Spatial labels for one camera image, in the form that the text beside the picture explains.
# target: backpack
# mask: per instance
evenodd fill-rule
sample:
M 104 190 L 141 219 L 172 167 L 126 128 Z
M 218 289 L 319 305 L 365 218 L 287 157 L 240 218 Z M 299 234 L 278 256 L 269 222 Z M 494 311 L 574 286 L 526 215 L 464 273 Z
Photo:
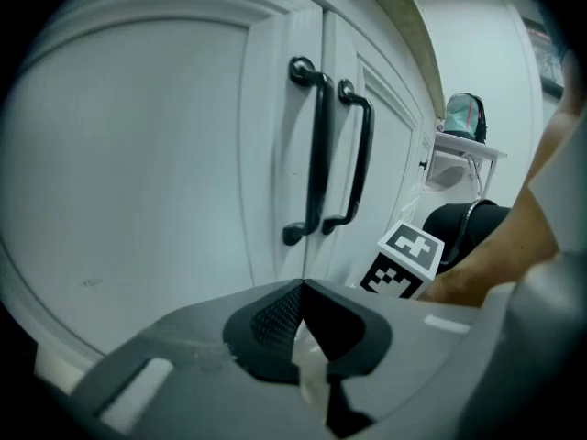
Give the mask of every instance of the backpack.
M 470 93 L 453 94 L 447 103 L 444 133 L 485 143 L 487 123 L 481 98 Z

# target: white cabinet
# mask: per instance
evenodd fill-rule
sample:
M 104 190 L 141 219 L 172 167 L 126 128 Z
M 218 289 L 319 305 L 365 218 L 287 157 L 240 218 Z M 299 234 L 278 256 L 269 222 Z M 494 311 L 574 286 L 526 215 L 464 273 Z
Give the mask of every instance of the white cabinet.
M 50 21 L 0 121 L 2 299 L 42 345 L 87 368 L 191 303 L 360 278 L 422 181 L 433 109 L 381 9 L 340 1 L 345 19 L 337 0 L 70 0 Z M 352 15 L 386 23 L 367 38 Z M 350 81 L 374 130 L 356 216 L 287 246 L 322 133 L 299 56 Z M 349 209 L 364 114 L 333 104 L 321 220 Z
M 305 277 L 350 283 L 359 280 L 377 256 L 376 244 L 397 205 L 408 158 L 418 147 L 422 116 L 393 67 L 355 28 L 333 13 L 325 18 L 324 54 L 325 71 L 335 84 L 348 79 L 355 92 L 371 102 L 374 131 L 359 210 L 349 224 L 337 226 L 330 235 L 314 233 L 308 238 Z M 325 219 L 348 211 L 364 115 L 359 106 L 337 102 L 336 108 L 335 154 Z

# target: door handle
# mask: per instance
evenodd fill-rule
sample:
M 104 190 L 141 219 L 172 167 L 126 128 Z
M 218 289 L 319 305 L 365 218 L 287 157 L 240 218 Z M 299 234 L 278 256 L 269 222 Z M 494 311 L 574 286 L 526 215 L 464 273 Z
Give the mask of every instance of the door handle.
M 330 235 L 336 226 L 348 225 L 359 211 L 360 198 L 363 195 L 363 189 L 365 187 L 373 143 L 375 110 L 371 101 L 362 96 L 358 96 L 349 80 L 341 80 L 338 84 L 338 99 L 345 105 L 361 106 L 363 108 L 363 121 L 360 128 L 357 166 L 355 167 L 355 176 L 352 181 L 352 187 L 350 188 L 349 208 L 344 216 L 334 215 L 325 219 L 324 224 L 322 224 L 322 233 L 325 235 Z
M 302 86 L 316 87 L 316 110 L 310 151 L 308 195 L 305 204 L 305 222 L 296 222 L 282 231 L 283 243 L 293 246 L 302 237 L 314 233 L 320 226 L 320 217 L 327 193 L 328 170 L 332 151 L 334 128 L 334 84 L 330 77 L 316 71 L 306 57 L 294 57 L 289 65 L 290 80 Z

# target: white wall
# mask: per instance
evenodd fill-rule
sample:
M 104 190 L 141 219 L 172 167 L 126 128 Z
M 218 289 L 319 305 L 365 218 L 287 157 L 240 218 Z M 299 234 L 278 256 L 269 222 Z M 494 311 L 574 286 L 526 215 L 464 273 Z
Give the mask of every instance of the white wall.
M 477 94 L 499 161 L 488 198 L 511 206 L 542 131 L 536 61 L 520 16 L 504 0 L 417 0 L 431 32 L 444 95 Z

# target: cabinet panel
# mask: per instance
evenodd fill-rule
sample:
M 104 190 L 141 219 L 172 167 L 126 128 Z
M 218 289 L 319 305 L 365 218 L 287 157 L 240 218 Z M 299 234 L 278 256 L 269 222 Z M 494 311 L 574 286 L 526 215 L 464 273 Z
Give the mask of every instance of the cabinet panel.
M 327 14 L 325 70 L 336 84 L 349 78 L 357 94 L 374 108 L 371 161 L 359 211 L 354 220 L 331 235 L 308 238 L 305 276 L 340 283 L 355 281 L 376 256 L 404 181 L 411 150 L 416 146 L 421 115 L 404 84 L 381 54 L 339 16 Z M 333 57 L 335 67 L 328 65 Z M 323 218 L 344 215 L 356 168 L 362 109 L 338 103 L 335 154 Z
M 177 308 L 302 274 L 305 242 L 281 235 L 305 216 L 315 90 L 288 62 L 320 67 L 322 9 L 76 2 L 3 112 L 0 231 L 18 270 L 3 291 L 32 293 L 55 337 L 99 357 Z M 17 315 L 44 344 L 35 317 Z

